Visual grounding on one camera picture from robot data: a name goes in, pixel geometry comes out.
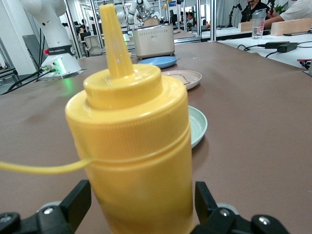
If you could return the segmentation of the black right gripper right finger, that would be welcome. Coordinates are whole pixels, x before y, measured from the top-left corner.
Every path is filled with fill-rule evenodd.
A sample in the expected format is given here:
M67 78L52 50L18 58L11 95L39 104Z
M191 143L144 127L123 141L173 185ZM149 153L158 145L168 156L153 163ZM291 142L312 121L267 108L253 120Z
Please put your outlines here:
M244 234L240 218L233 211L217 206L205 182L195 183L195 210L200 222L195 234Z

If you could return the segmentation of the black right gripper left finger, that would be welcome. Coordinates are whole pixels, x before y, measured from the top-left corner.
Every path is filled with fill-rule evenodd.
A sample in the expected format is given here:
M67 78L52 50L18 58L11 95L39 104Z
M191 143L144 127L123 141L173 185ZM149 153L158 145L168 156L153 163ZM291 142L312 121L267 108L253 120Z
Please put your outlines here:
M91 185L81 180L61 202L51 202L36 214L39 234L73 234L91 206Z

